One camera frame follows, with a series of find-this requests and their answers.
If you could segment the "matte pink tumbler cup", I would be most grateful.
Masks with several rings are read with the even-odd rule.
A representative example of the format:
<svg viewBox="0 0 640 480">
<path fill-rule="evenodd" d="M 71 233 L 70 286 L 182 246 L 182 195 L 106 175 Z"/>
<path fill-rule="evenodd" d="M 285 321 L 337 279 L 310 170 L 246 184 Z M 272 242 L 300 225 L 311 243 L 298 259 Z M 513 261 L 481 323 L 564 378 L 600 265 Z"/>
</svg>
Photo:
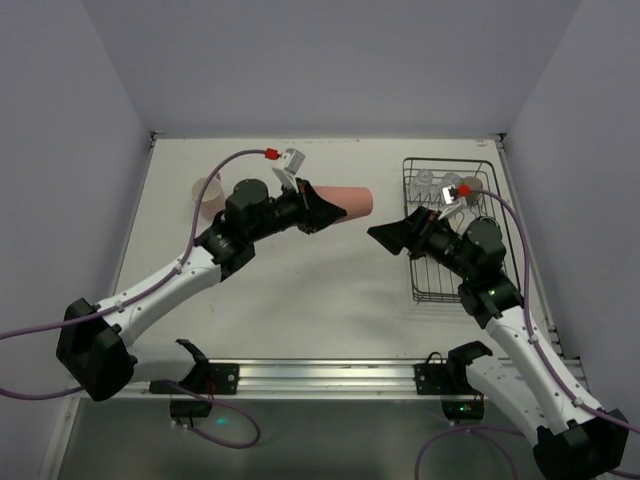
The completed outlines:
<svg viewBox="0 0 640 480">
<path fill-rule="evenodd" d="M 373 195 L 365 187 L 315 185 L 314 190 L 325 201 L 346 211 L 342 221 L 366 217 L 373 210 Z"/>
</svg>

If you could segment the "glossy pink handled mug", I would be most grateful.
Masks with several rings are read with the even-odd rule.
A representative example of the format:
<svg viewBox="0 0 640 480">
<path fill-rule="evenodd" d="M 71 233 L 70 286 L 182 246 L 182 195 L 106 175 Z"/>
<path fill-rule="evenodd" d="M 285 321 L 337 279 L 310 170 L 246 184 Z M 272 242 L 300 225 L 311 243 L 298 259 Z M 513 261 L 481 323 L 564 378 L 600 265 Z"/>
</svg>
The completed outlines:
<svg viewBox="0 0 640 480">
<path fill-rule="evenodd" d="M 206 178 L 198 179 L 192 186 L 192 199 L 200 201 L 199 213 L 206 220 L 214 217 L 224 209 L 225 195 L 218 177 L 214 177 L 206 184 Z"/>
</svg>

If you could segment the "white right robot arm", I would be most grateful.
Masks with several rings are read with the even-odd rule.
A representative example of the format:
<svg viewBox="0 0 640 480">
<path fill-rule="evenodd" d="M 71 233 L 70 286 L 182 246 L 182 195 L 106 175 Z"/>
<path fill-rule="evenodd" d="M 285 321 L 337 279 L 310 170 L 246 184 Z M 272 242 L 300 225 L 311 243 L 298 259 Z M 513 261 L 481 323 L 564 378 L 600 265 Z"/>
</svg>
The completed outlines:
<svg viewBox="0 0 640 480">
<path fill-rule="evenodd" d="M 420 207 L 368 233 L 393 255 L 429 257 L 460 277 L 463 309 L 514 369 L 505 371 L 488 347 L 471 342 L 449 352 L 452 380 L 488 396 L 509 418 L 545 478 L 594 479 L 620 465 L 629 435 L 624 415 L 605 411 L 535 326 L 503 269 L 506 248 L 493 219 L 476 218 L 457 233 L 439 212 Z"/>
</svg>

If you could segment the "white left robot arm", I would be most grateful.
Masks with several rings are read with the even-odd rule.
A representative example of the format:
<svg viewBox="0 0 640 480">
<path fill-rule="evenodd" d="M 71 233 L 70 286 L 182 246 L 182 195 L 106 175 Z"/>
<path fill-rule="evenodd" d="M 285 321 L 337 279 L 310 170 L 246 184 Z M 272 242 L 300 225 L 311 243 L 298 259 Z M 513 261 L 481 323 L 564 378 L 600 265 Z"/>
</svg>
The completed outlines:
<svg viewBox="0 0 640 480">
<path fill-rule="evenodd" d="M 176 357 L 152 361 L 152 371 L 146 373 L 133 346 L 147 329 L 243 268 L 254 258 L 256 242 L 291 227 L 313 234 L 345 220 L 353 211 L 338 187 L 295 179 L 292 188 L 272 197 L 262 181 L 243 180 L 182 257 L 119 295 L 96 304 L 83 298 L 71 303 L 64 314 L 56 357 L 94 401 L 111 398 L 136 377 L 181 381 L 197 369 L 197 350 L 179 341 Z"/>
</svg>

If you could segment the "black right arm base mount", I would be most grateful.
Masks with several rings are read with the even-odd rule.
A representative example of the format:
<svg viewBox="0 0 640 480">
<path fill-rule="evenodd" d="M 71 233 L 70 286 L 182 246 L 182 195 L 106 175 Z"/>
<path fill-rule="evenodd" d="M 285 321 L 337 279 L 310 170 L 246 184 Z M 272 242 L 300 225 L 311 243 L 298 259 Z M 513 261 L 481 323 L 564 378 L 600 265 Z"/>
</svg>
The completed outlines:
<svg viewBox="0 0 640 480">
<path fill-rule="evenodd" d="M 493 352 L 480 341 L 450 350 L 446 356 L 434 351 L 413 365 L 414 385 L 419 396 L 437 396 L 442 413 L 454 425 L 480 422 L 485 414 L 484 395 L 470 386 L 466 368 Z"/>
</svg>

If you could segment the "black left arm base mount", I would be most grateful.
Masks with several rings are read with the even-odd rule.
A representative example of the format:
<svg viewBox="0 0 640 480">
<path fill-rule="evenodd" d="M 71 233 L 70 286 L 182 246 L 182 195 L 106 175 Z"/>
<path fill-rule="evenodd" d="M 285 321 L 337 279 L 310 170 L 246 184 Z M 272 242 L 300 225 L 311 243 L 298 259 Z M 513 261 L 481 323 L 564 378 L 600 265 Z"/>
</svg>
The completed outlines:
<svg viewBox="0 0 640 480">
<path fill-rule="evenodd" d="M 195 364 L 188 374 L 177 384 L 191 392 L 214 398 L 216 395 L 235 395 L 240 379 L 240 366 L 237 363 L 212 363 L 192 342 L 186 339 L 176 341 L 187 351 Z M 190 397 L 188 400 L 171 400 L 169 413 L 173 420 L 188 420 L 194 425 L 195 419 L 207 418 L 213 406 L 207 402 Z"/>
</svg>

